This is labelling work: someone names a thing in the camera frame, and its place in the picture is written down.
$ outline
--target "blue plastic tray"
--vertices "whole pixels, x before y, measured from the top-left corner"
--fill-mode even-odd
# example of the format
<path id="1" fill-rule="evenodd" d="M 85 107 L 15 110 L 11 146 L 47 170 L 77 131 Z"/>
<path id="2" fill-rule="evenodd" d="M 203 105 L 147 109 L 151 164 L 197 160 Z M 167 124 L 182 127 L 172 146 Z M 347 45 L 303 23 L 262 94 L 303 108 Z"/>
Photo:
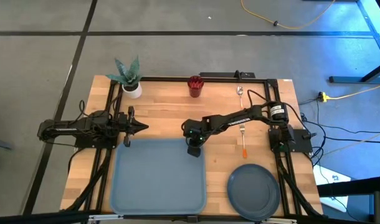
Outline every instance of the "blue plastic tray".
<path id="1" fill-rule="evenodd" d="M 197 214 L 206 204 L 204 153 L 184 139 L 132 140 L 116 149 L 110 205 L 120 215 Z"/>

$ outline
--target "red cup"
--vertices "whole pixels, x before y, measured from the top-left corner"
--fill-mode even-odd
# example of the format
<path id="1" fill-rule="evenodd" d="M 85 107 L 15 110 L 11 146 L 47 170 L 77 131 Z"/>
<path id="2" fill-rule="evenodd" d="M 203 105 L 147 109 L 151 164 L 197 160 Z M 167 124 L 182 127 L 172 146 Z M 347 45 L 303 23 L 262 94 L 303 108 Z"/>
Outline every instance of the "red cup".
<path id="1" fill-rule="evenodd" d="M 204 80 L 198 76 L 194 75 L 188 80 L 188 87 L 190 96 L 197 98 L 201 94 L 202 87 L 204 86 Z"/>

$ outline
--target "metal spoon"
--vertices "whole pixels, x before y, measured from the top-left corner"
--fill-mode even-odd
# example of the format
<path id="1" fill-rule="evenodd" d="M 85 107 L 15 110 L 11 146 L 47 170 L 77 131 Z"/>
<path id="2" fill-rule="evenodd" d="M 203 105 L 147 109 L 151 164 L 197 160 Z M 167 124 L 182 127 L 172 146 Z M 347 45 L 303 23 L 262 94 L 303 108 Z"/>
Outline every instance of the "metal spoon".
<path id="1" fill-rule="evenodd" d="M 237 94 L 240 96 L 240 105 L 241 105 L 241 109 L 243 109 L 244 107 L 242 106 L 242 94 L 243 94 L 243 89 L 242 89 L 242 86 L 238 86 L 237 87 Z M 241 136 L 242 136 L 242 157 L 244 159 L 247 158 L 247 150 L 245 149 L 245 140 L 244 140 L 244 133 L 245 133 L 245 125 L 244 123 L 243 124 L 240 124 L 240 132 L 241 132 Z"/>

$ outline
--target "wooden table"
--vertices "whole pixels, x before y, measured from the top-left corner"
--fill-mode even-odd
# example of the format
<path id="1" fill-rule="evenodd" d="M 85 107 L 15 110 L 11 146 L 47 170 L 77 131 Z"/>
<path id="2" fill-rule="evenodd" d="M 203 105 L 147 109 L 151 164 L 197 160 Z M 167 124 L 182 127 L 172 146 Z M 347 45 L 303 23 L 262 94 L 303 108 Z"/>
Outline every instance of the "wooden table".
<path id="1" fill-rule="evenodd" d="M 264 95 L 264 87 L 261 84 L 241 83 L 241 85 L 245 92 L 243 95 L 245 107 L 250 106 L 246 90 L 252 89 Z M 104 76 L 95 76 L 87 102 L 87 114 L 96 110 L 104 110 L 109 86 L 109 79 Z M 189 96 L 186 82 L 141 82 L 141 86 L 143 87 L 142 96 L 138 99 L 129 99 L 124 94 L 120 108 L 120 111 L 127 112 L 128 107 L 133 105 L 135 118 L 150 126 L 137 133 L 132 139 L 182 138 L 181 124 L 186 119 L 201 120 L 203 116 L 229 114 L 240 110 L 236 83 L 205 83 L 199 98 Z M 278 89 L 281 101 L 291 104 L 299 112 L 292 81 L 278 80 Z M 255 95 L 252 95 L 252 101 L 254 104 L 264 103 Z M 290 124 L 294 128 L 302 128 L 291 110 L 288 111 L 288 115 Z M 237 126 L 231 127 L 219 135 L 211 136 L 205 143 L 207 203 L 202 215 L 238 215 L 227 198 L 226 183 L 233 170 L 242 164 L 261 165 L 277 179 L 276 163 L 268 142 L 268 128 L 266 124 L 258 121 L 245 124 L 247 159 L 242 157 L 242 138 Z M 70 206 L 88 184 L 94 155 L 94 149 L 84 149 L 73 158 L 61 209 Z M 109 198 L 115 166 L 114 156 L 113 152 L 102 212 L 112 212 Z M 292 153 L 292 161 L 299 189 L 313 208 L 323 213 L 310 161 L 301 153 Z M 98 186 L 93 191 L 91 208 L 95 208 L 97 193 Z M 291 190 L 288 186 L 287 197 L 290 212 L 295 213 Z M 282 215 L 283 208 L 280 203 L 274 216 Z"/>

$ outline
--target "orange handle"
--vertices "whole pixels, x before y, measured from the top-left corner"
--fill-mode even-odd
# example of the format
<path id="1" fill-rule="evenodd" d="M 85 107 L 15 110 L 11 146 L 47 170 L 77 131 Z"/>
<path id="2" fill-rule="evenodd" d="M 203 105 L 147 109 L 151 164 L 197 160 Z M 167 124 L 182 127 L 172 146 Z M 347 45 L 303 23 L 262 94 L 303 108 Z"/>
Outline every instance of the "orange handle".
<path id="1" fill-rule="evenodd" d="M 242 149 L 242 157 L 243 157 L 244 159 L 247 158 L 247 150 Z"/>

